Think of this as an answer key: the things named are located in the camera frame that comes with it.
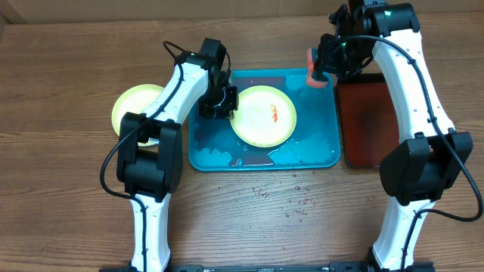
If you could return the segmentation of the yellow plate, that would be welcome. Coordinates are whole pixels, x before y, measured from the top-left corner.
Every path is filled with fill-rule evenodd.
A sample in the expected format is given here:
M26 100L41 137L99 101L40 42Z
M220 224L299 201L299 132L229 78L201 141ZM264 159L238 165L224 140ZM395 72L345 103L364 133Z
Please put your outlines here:
M242 141L266 148L285 142L294 132L296 121L296 108L283 91L256 85L238 95L238 108L230 123Z
M141 113L150 106L163 92L164 87L153 84L136 85L116 100L111 113L111 123L117 136L120 135L120 123L127 112Z

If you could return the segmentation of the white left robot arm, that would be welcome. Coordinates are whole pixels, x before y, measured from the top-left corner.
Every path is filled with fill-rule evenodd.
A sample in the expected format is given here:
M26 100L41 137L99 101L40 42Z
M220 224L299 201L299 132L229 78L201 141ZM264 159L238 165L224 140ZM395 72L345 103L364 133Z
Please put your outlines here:
M181 180L182 125L194 106L206 119L230 119L237 89L222 64L228 53L184 51L175 57L172 78L143 112L127 112L111 150L123 198L133 208L135 253L129 271L165 271L171 260L167 241L168 205Z

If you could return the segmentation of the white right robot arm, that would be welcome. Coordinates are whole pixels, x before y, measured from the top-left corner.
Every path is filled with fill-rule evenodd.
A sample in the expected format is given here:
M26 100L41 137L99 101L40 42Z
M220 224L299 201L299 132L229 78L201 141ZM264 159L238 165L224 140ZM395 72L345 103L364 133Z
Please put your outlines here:
M399 145L380 164L388 195L383 226L365 261L351 271L432 271L413 252L428 214L458 175L473 148L443 110L424 60L420 23L409 3L350 1L329 16L334 34L309 49L306 82L326 86L330 75L357 76L377 63L387 83L399 128Z

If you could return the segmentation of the pink cleaning sponge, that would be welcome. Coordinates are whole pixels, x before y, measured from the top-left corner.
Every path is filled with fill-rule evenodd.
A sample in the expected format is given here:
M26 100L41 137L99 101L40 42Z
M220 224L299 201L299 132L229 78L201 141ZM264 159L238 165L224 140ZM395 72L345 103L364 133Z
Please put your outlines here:
M306 84L313 88L325 88L328 85L328 78L315 69L315 61L313 57L313 49L309 48L306 52L306 62L308 72L306 76Z

